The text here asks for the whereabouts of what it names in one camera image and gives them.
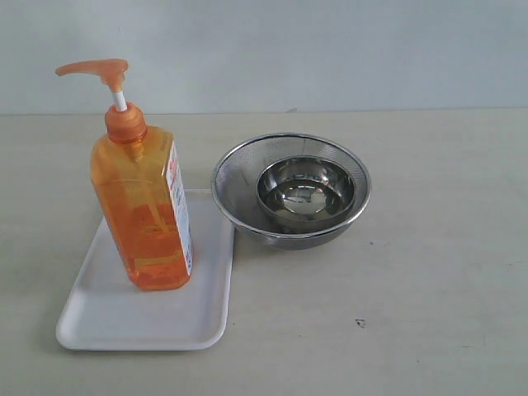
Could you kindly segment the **orange dish soap pump bottle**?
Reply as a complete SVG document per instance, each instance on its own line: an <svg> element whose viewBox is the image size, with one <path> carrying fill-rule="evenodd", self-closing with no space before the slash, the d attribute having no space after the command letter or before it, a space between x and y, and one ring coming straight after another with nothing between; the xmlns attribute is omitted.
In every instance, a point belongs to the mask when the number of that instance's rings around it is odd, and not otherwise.
<svg viewBox="0 0 528 396"><path fill-rule="evenodd" d="M94 144L90 177L130 281L141 290L174 290L191 278L190 219L173 134L148 125L126 101L123 59L56 68L59 76L96 75L111 91L106 133Z"/></svg>

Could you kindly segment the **steel mesh colander bowl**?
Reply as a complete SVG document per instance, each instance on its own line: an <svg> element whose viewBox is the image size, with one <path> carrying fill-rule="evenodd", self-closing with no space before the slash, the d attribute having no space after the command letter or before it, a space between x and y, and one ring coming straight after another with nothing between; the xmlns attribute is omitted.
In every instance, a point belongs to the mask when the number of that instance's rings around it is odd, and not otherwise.
<svg viewBox="0 0 528 396"><path fill-rule="evenodd" d="M356 183L354 204L336 223L315 228L278 224L257 202L257 179L277 160L308 155L334 161L351 173ZM259 243L283 250L314 248L340 236L367 207L371 187L367 167L352 151L323 137L297 133L264 134L242 142L219 160L211 177L214 202L235 228Z"/></svg>

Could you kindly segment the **small stainless steel bowl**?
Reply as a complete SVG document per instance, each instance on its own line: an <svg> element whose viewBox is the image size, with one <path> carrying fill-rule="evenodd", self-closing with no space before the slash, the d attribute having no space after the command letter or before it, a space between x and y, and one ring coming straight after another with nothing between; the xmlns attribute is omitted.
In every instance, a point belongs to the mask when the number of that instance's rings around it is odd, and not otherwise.
<svg viewBox="0 0 528 396"><path fill-rule="evenodd" d="M256 185L263 213L278 224L315 228L350 212L356 183L345 168L316 156L290 156L267 166Z"/></svg>

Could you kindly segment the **white rectangular plastic tray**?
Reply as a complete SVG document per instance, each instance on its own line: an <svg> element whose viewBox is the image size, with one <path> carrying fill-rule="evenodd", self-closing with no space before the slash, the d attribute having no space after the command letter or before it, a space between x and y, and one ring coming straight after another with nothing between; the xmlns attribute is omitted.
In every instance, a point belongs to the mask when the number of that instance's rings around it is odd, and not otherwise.
<svg viewBox="0 0 528 396"><path fill-rule="evenodd" d="M195 351L224 334L233 265L233 225L208 190L189 189L194 262L177 290L143 292L125 274L101 221L56 325L75 351Z"/></svg>

